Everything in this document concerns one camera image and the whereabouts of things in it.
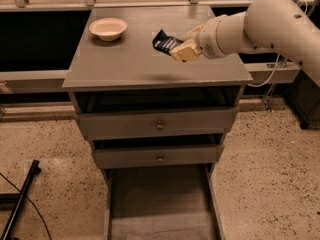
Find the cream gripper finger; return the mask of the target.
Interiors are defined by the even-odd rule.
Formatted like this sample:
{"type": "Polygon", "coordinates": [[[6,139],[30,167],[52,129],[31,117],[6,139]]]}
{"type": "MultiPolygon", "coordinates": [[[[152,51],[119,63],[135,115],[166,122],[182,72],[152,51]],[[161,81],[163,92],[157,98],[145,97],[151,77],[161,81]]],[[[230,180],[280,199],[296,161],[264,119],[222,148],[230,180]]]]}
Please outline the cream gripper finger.
{"type": "Polygon", "coordinates": [[[177,61],[195,61],[201,55],[201,49],[194,39],[188,39],[182,43],[176,42],[169,54],[177,61]]]}
{"type": "Polygon", "coordinates": [[[183,36],[181,37],[181,39],[183,41],[186,41],[190,38],[194,39],[202,27],[203,27],[203,25],[198,25],[194,29],[184,33],[183,36]]]}

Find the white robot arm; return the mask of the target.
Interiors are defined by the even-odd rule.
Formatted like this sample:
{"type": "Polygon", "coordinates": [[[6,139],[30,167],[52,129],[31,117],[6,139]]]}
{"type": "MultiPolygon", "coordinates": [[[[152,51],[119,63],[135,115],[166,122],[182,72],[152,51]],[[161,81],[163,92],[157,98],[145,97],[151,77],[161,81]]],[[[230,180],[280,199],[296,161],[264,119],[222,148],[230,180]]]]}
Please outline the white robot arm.
{"type": "Polygon", "coordinates": [[[320,84],[320,29],[292,0],[255,0],[244,12],[209,19],[182,40],[169,51],[176,60],[273,52],[320,84]]]}

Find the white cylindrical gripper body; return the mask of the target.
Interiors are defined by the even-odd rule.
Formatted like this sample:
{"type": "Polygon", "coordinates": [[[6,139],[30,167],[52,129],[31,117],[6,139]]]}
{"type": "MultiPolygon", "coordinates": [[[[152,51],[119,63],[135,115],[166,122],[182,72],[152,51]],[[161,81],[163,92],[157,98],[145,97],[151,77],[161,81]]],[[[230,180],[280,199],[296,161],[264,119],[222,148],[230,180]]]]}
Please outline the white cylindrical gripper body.
{"type": "Polygon", "coordinates": [[[196,34],[196,42],[203,56],[208,59],[223,58],[226,54],[218,44],[218,27],[226,15],[206,21],[196,34]]]}

